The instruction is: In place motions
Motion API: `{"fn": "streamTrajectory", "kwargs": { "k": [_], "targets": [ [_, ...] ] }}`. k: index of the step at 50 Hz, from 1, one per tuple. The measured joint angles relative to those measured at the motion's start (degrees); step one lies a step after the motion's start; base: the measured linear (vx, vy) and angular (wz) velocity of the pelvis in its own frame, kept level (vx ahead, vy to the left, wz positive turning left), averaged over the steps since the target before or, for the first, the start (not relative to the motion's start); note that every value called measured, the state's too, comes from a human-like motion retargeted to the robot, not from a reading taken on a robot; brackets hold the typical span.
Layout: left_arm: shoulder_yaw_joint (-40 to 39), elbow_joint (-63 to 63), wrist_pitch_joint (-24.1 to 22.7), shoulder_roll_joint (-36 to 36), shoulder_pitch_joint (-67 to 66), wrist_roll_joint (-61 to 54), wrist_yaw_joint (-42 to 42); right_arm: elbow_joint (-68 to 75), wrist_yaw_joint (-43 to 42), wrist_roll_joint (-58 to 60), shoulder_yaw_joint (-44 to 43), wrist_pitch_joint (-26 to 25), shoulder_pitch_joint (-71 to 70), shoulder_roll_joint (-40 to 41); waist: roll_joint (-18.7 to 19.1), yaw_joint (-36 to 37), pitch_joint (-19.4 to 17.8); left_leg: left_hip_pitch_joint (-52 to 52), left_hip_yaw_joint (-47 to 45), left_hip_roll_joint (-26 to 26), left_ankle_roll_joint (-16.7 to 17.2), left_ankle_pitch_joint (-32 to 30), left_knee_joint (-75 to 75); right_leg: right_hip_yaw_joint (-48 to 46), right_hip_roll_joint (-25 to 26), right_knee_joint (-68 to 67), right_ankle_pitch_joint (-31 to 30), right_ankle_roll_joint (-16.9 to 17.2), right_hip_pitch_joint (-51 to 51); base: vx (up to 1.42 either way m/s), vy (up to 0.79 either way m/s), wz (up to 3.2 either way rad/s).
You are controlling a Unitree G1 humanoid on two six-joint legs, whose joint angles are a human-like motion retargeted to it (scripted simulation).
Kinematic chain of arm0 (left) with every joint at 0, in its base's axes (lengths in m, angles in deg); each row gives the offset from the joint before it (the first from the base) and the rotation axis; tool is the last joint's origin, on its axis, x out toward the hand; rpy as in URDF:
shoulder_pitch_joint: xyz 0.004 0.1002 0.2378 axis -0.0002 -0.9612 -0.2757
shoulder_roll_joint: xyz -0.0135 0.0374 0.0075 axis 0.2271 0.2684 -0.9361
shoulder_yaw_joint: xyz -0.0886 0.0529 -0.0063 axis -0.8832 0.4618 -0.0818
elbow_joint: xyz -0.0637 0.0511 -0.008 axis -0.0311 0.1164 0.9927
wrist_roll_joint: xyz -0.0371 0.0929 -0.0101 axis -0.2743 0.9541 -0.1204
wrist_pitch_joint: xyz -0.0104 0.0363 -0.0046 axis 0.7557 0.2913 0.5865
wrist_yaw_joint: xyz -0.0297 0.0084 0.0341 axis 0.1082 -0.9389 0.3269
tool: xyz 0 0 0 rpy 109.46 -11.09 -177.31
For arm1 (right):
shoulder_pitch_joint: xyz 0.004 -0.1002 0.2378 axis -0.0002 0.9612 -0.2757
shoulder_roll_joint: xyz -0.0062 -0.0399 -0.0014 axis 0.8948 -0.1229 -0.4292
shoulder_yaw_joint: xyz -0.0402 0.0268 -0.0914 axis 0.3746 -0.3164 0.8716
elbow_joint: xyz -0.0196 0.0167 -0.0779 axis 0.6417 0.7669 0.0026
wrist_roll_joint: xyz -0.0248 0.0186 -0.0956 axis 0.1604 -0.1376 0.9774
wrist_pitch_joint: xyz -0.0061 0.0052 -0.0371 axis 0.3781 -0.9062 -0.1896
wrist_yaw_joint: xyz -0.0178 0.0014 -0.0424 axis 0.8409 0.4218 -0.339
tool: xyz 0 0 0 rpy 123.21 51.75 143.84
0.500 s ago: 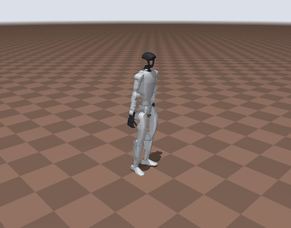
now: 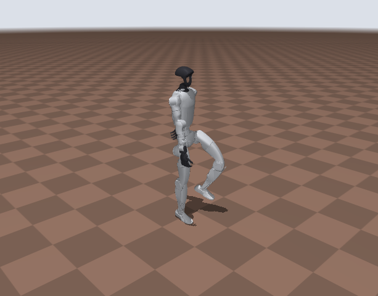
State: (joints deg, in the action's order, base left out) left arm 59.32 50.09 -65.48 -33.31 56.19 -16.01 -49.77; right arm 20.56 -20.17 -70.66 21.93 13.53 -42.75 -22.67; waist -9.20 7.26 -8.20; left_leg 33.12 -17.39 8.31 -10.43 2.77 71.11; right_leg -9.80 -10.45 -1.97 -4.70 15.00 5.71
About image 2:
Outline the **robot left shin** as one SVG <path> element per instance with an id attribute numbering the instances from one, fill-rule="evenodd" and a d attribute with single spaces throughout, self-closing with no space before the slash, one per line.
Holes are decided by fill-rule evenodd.
<path id="1" fill-rule="evenodd" d="M 205 191 L 206 188 L 211 185 L 212 182 L 214 182 L 217 177 L 219 177 L 219 175 L 223 172 L 225 168 L 223 168 L 222 170 L 218 171 L 218 170 L 215 170 L 213 167 L 210 169 L 210 171 L 208 172 L 207 174 L 207 178 L 204 182 L 204 184 L 202 185 L 201 187 L 201 190 Z M 203 189 L 202 189 L 203 188 Z"/>

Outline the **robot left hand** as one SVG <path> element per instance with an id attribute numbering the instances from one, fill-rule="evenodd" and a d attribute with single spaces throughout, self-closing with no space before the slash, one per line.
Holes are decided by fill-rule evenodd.
<path id="1" fill-rule="evenodd" d="M 174 133 L 174 132 L 175 132 L 175 133 Z M 174 131 L 173 131 L 173 132 L 171 132 L 171 133 L 174 133 L 174 134 L 172 134 L 172 135 L 171 135 L 171 136 L 173 136 L 173 135 L 174 135 L 174 136 L 173 136 L 173 137 L 171 137 L 171 138 L 174 138 L 174 137 L 175 137 L 175 138 L 174 138 L 173 140 L 177 139 L 176 130 L 174 130 Z"/>

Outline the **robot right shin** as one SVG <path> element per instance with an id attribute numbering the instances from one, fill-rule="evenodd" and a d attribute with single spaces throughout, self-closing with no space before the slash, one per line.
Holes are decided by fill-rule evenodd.
<path id="1" fill-rule="evenodd" d="M 175 195 L 178 202 L 178 213 L 182 215 L 185 209 L 185 203 L 187 199 L 187 184 L 181 187 L 179 180 L 175 181 Z"/>

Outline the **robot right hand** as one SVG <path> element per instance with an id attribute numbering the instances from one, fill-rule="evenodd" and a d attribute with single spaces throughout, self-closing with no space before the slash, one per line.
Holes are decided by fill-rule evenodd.
<path id="1" fill-rule="evenodd" d="M 185 167 L 192 167 L 192 166 L 190 166 L 189 162 L 190 163 L 193 163 L 193 162 L 188 158 L 188 156 L 186 154 L 187 147 L 184 146 L 183 149 L 184 149 L 184 151 L 179 151 L 179 153 L 181 153 L 181 155 L 180 155 L 181 164 L 184 165 Z"/>

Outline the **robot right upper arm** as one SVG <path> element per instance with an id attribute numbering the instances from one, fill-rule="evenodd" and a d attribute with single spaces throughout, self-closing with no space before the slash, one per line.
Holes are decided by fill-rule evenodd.
<path id="1" fill-rule="evenodd" d="M 175 94 L 169 98 L 169 105 L 172 110 L 173 118 L 176 123 L 179 121 L 182 123 L 183 128 L 186 127 L 186 122 L 181 119 L 181 109 L 180 109 L 181 99 L 179 94 Z"/>

